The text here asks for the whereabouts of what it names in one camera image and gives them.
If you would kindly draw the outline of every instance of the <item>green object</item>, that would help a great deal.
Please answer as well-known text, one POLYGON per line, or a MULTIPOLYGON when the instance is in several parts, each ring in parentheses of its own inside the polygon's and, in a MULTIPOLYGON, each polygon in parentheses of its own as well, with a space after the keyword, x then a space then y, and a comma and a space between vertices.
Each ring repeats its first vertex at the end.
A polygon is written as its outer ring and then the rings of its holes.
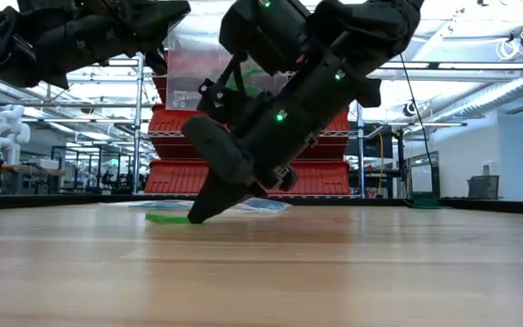
POLYGON ((441 204, 432 194, 413 194, 412 204, 414 209, 441 209, 441 204))
POLYGON ((172 216, 166 213, 146 213, 144 219, 153 223, 191 223, 187 217, 172 216))
MULTIPOLYGON (((251 79, 256 74, 263 74, 263 70, 260 68, 252 68, 249 71, 242 74, 243 83, 245 84, 245 93, 248 96, 257 96, 262 92, 261 88, 251 85, 251 79)), ((237 91, 237 84, 235 83, 235 76, 227 82, 225 85, 230 90, 237 91)))

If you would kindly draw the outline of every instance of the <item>white robot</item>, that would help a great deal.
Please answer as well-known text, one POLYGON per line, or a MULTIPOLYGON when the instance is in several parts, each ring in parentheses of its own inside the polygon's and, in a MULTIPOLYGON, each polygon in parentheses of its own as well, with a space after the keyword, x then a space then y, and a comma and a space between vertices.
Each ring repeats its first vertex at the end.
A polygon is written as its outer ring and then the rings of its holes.
POLYGON ((7 105, 5 110, 0 112, 0 161, 3 160, 7 164, 19 164, 20 144, 27 144, 31 137, 29 126, 22 123, 23 115, 22 105, 7 105))

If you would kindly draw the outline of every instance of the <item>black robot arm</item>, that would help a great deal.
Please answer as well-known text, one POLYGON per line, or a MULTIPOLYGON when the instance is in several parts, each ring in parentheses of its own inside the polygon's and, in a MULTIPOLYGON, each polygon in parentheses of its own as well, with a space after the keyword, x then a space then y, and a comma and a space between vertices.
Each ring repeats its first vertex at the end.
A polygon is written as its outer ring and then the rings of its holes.
POLYGON ((222 20, 220 43, 233 55, 226 71, 200 88, 198 116, 183 133, 210 165, 189 213, 192 223, 266 189, 290 190, 290 167, 353 100, 380 105, 380 80, 366 77, 409 44, 422 0, 324 0, 314 14, 297 0, 237 0, 222 20), (293 72, 278 94, 244 92, 240 62, 266 73, 293 72), (233 74, 237 91, 225 88, 233 74))
POLYGON ((150 0, 20 0, 19 7, 0 11, 0 79, 64 89, 67 73, 122 54, 142 52, 166 73, 163 41, 191 11, 187 1, 150 0))

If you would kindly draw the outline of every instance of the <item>table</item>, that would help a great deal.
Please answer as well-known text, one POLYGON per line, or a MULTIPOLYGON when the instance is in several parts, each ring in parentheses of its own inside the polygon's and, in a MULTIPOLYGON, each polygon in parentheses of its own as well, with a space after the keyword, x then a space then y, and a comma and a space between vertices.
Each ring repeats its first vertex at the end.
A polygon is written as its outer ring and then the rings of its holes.
POLYGON ((34 175, 46 176, 46 184, 48 190, 55 190, 58 193, 60 187, 60 177, 65 175, 65 171, 58 169, 38 169, 31 165, 18 165, 18 164, 3 164, 1 165, 0 172, 2 172, 4 185, 1 192, 4 194, 25 194, 34 193, 31 187, 24 187, 24 180, 26 177, 32 177, 34 175))
POLYGON ((0 211, 0 326, 523 326, 523 215, 0 211))

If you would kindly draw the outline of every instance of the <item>red storage bin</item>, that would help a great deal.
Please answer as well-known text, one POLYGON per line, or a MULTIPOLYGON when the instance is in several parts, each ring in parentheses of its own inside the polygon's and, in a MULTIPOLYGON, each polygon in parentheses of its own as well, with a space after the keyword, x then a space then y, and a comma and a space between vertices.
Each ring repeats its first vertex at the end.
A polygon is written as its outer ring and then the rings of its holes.
MULTIPOLYGON (((348 195, 349 166, 343 161, 296 161, 292 164, 298 183, 290 192, 269 194, 348 195)), ((146 183, 146 193, 195 194, 201 190, 209 168, 204 161, 155 161, 146 183)))
MULTIPOLYGON (((159 157, 164 160, 199 160, 191 142, 181 135, 181 127, 196 111, 167 110, 164 104, 153 107, 153 119, 149 124, 149 136, 159 157)), ((347 132, 349 122, 348 111, 340 113, 328 125, 326 132, 347 132)), ((347 136, 319 137, 318 142, 304 150, 298 159, 336 159, 341 160, 348 144, 347 136)))

